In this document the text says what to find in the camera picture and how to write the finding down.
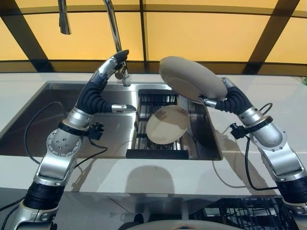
yellow window pane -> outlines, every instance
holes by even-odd
[[[19,8],[57,6],[58,0],[15,0]],[[113,5],[138,5],[139,0],[112,0]],[[68,6],[104,5],[103,0],[66,0]]]
[[[277,0],[146,0],[146,4],[207,5],[274,8]]]
[[[269,16],[148,12],[149,60],[248,61]]]
[[[307,19],[290,18],[266,61],[307,64]]]
[[[143,60],[140,14],[117,12],[119,36],[128,60]],[[106,12],[69,13],[71,34],[61,34],[59,15],[24,16],[49,59],[107,59],[116,53]]]
[[[295,10],[307,11],[307,0],[300,0]]]
[[[15,38],[0,18],[0,60],[28,60]]]

black flexible joint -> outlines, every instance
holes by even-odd
[[[238,87],[231,87],[227,90],[227,99],[218,101],[215,106],[216,109],[239,115],[253,106]]]
[[[292,204],[307,202],[307,176],[294,181],[276,182],[284,200]]]
[[[61,200],[65,186],[48,186],[32,183],[24,199],[24,205],[34,209],[56,208]]]
[[[111,113],[112,104],[102,99],[100,93],[107,84],[105,79],[102,85],[93,82],[88,82],[83,88],[78,98],[76,108],[88,113]]]

faucet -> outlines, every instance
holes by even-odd
[[[112,30],[112,35],[113,35],[113,40],[115,43],[116,51],[117,52],[122,51],[112,1],[111,0],[103,0],[103,1],[106,6],[106,11],[107,11],[107,14],[110,20],[110,25],[111,25],[111,30]],[[60,26],[61,33],[65,35],[70,35],[71,30],[69,26],[68,17],[67,17],[66,0],[58,0],[58,4],[59,4],[59,26]],[[128,82],[129,74],[127,70],[127,64],[125,61],[122,64],[122,68],[119,69],[115,73],[115,77],[119,80],[122,80],[122,83],[124,86],[127,86],[127,87],[130,86],[130,83]]]
[[[103,1],[105,3],[106,11],[107,11],[107,14],[109,16],[116,51],[117,52],[122,51],[112,1],[111,0],[103,0]],[[115,73],[115,77],[119,80],[122,80],[122,83],[123,83],[124,86],[127,86],[127,87],[130,86],[130,84],[127,81],[128,78],[129,78],[129,74],[128,74],[128,70],[127,70],[127,64],[126,64],[125,61],[123,62],[123,67]]]
[[[59,5],[59,27],[62,34],[70,35],[71,29],[67,17],[66,0],[58,0]]]

white countertop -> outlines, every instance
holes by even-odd
[[[88,81],[90,73],[10,73],[0,74],[0,131],[29,101],[46,81]],[[131,74],[132,83],[162,82],[158,74]],[[307,165],[307,86],[295,77],[227,76],[257,107],[267,102],[274,106],[269,114],[274,123],[287,131],[288,142],[304,165]],[[109,83],[117,83],[111,78]],[[66,191],[104,193],[160,193],[217,196],[270,195],[248,185],[244,167],[246,140],[235,142],[230,130],[223,131],[238,118],[230,113],[209,108],[223,152],[222,161],[182,160],[89,160],[76,169]],[[261,162],[258,150],[251,145],[250,171],[257,186],[275,186]],[[37,165],[28,157],[3,156],[0,153],[0,187],[27,189]]]

black cable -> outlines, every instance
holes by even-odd
[[[248,136],[245,136],[248,141],[246,143],[246,149],[245,149],[245,170],[246,170],[246,176],[248,177],[248,182],[250,184],[250,186],[256,190],[256,191],[264,191],[264,190],[273,190],[273,189],[278,189],[278,187],[267,187],[267,188],[256,188],[251,179],[250,179],[250,175],[249,175],[249,169],[248,169],[248,151],[249,151],[249,144],[250,144],[250,138]]]
[[[59,104],[64,112],[64,106],[61,102],[52,102],[48,105],[46,105],[44,108],[40,109],[30,120],[30,122],[28,123],[28,125],[26,126],[25,128],[25,131],[24,131],[24,149],[25,149],[25,152],[27,153],[27,155],[29,156],[29,158],[31,160],[33,160],[36,164],[40,164],[39,161],[37,161],[36,159],[34,159],[34,157],[32,156],[32,154],[30,153],[29,151],[29,148],[28,148],[28,144],[27,144],[27,135],[28,135],[28,131],[29,131],[29,127],[30,125],[33,123],[33,121],[35,120],[35,118],[41,113],[43,112],[45,109],[49,108],[50,106],[54,105],[54,104]]]
[[[18,204],[19,202],[21,202],[23,199],[25,199],[25,196],[22,197],[22,198],[20,198],[19,200],[16,200],[16,201],[13,202],[13,203],[10,203],[9,205],[3,206],[2,208],[0,208],[0,212],[3,211],[3,210],[5,210],[5,209],[7,209],[7,208],[9,208],[9,207],[12,207],[12,206],[14,206],[14,205],[17,205],[17,204]]]
[[[273,107],[273,103],[267,103],[267,104],[265,104],[259,111],[261,112],[261,110],[262,109],[264,109],[265,107],[267,107],[269,105],[269,108],[266,110],[266,111],[264,111],[262,114],[263,115],[265,115],[267,112],[269,112],[270,111],[270,109],[272,109],[272,107]]]
[[[15,208],[13,208],[13,209],[8,213],[8,215],[5,217],[4,222],[2,223],[1,230],[5,230],[6,222],[7,222],[8,219],[10,218],[10,215],[11,215],[17,208],[18,208],[18,206],[16,206]]]
[[[80,166],[81,164],[83,164],[84,162],[86,162],[87,160],[91,159],[92,157],[97,156],[97,155],[99,155],[99,154],[104,153],[105,151],[107,151],[107,147],[99,146],[99,145],[95,144],[90,138],[88,138],[88,140],[89,140],[89,142],[91,143],[91,145],[95,146],[96,148],[103,149],[103,150],[100,151],[100,152],[98,152],[98,153],[95,153],[95,154],[89,156],[88,158],[84,159],[83,161],[79,162],[78,164],[76,164],[76,166],[74,167],[74,169],[77,168],[78,166]]]

